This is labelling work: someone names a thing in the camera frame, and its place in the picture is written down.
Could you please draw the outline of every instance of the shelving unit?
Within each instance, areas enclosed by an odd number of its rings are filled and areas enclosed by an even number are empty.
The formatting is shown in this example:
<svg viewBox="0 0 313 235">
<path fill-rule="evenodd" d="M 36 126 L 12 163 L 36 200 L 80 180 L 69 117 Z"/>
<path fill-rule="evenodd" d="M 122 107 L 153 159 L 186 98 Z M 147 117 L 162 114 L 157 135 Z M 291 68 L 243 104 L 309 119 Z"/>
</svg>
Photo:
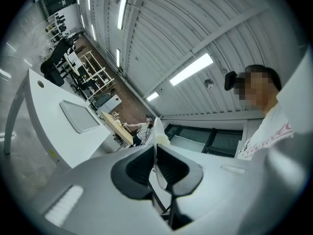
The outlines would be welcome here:
<svg viewBox="0 0 313 235">
<path fill-rule="evenodd" d="M 89 87 L 91 91 L 90 96 L 86 95 L 86 93 L 83 92 L 84 95 L 87 97 L 87 100 L 93 100 L 95 97 L 100 96 L 107 89 L 113 86 L 114 78 L 111 78 L 109 74 L 106 73 L 106 68 L 102 67 L 99 64 L 99 62 L 92 55 L 91 51 L 87 52 L 85 55 L 82 55 L 79 59 L 82 61 L 83 67 L 88 74 L 88 77 L 86 76 L 86 82 L 93 79 L 96 81 L 96 86 L 98 88 L 95 91 L 91 87 Z"/>
</svg>

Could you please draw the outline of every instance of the corrugated metal ceiling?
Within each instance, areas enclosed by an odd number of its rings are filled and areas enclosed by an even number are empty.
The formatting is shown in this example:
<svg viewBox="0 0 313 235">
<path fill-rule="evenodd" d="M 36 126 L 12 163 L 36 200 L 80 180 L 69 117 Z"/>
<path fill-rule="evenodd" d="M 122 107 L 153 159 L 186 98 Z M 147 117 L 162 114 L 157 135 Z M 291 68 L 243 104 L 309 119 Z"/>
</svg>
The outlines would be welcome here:
<svg viewBox="0 0 313 235">
<path fill-rule="evenodd" d="M 263 64 L 285 82 L 300 60 L 296 35 L 269 0 L 128 0 L 122 30 L 116 26 L 119 0 L 91 1 L 91 11 L 87 0 L 81 0 L 79 9 L 88 35 L 90 23 L 95 27 L 93 44 L 114 63 L 116 49 L 121 50 L 124 77 L 143 98 L 158 92 L 149 104 L 160 115 L 249 110 L 224 90 L 227 72 Z M 212 65 L 174 87 L 170 84 L 205 53 Z M 208 78 L 214 81 L 211 89 L 203 84 Z"/>
</svg>

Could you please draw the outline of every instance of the black chair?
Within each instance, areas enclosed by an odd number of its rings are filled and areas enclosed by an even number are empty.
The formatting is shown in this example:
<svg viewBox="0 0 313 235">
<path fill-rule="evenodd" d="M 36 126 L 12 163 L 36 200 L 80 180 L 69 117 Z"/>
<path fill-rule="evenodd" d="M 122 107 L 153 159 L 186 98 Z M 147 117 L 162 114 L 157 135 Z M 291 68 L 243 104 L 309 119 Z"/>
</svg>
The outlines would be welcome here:
<svg viewBox="0 0 313 235">
<path fill-rule="evenodd" d="M 44 74 L 45 79 L 57 86 L 62 86 L 64 80 L 56 65 L 61 61 L 64 53 L 67 52 L 68 48 L 72 45 L 73 39 L 62 38 L 49 59 L 44 61 L 40 66 L 40 71 Z"/>
</svg>

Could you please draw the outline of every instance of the table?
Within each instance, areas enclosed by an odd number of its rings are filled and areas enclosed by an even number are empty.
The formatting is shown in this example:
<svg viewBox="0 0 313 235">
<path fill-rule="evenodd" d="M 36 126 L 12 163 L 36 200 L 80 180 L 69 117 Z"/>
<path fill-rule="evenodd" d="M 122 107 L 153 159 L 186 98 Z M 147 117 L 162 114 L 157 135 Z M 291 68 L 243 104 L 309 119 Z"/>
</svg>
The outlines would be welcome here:
<svg viewBox="0 0 313 235">
<path fill-rule="evenodd" d="M 67 55 L 66 53 L 64 53 L 64 58 L 65 58 L 65 60 L 67 61 L 67 63 L 68 63 L 68 65 L 69 65 L 69 67 L 70 67 L 70 69 L 76 74 L 76 75 L 80 75 L 79 74 L 79 72 L 78 72 L 78 66 L 77 66 L 77 64 L 75 63 L 75 67 L 73 67 L 73 65 L 71 64 L 71 61 L 69 60 L 69 55 Z"/>
<path fill-rule="evenodd" d="M 133 137 L 131 134 L 129 134 L 128 131 L 126 131 L 123 127 L 120 127 L 116 122 L 115 119 L 108 113 L 101 112 L 101 117 L 106 121 L 106 123 L 109 125 L 109 127 L 112 128 L 112 130 L 119 135 L 125 143 L 127 144 L 133 144 Z"/>
<path fill-rule="evenodd" d="M 60 102 L 86 106 L 80 97 L 52 84 L 39 74 L 28 70 L 12 102 L 5 126 L 4 151 L 10 153 L 11 136 L 19 112 L 25 99 L 28 113 L 38 139 L 50 158 L 66 169 L 71 169 L 88 160 L 110 131 L 96 118 L 100 126 L 79 134 L 65 116 Z"/>
</svg>

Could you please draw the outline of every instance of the desk leg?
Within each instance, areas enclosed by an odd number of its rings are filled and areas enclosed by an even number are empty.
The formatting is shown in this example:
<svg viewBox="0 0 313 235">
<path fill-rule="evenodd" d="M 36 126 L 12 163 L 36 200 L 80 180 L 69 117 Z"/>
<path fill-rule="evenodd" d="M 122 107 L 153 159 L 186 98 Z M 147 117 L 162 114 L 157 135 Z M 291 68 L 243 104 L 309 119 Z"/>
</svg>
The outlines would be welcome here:
<svg viewBox="0 0 313 235">
<path fill-rule="evenodd" d="M 4 134 L 4 153 L 5 154 L 10 154 L 12 132 L 13 132 L 16 117 L 19 113 L 20 107 L 24 100 L 24 87 L 25 86 L 26 86 L 26 77 L 24 78 L 18 91 L 15 94 L 15 97 L 10 107 L 8 118 L 6 120 L 5 134 Z"/>
</svg>

